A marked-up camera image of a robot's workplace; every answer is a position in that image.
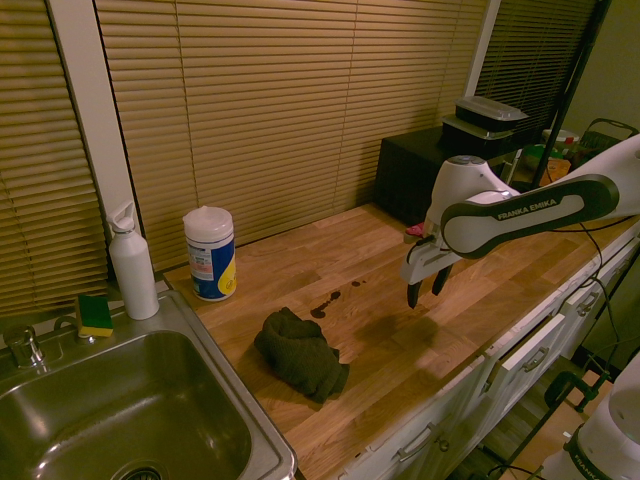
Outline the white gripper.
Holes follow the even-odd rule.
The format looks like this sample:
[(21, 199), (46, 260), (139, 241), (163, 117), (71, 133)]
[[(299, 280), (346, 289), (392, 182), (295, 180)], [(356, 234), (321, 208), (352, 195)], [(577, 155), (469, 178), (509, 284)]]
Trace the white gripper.
[(418, 240), (409, 250), (402, 263), (400, 275), (409, 284), (407, 287), (407, 303), (410, 308), (417, 306), (421, 294), (422, 281), (437, 273), (431, 293), (438, 296), (443, 290), (453, 264), (458, 255), (436, 235), (429, 235)]

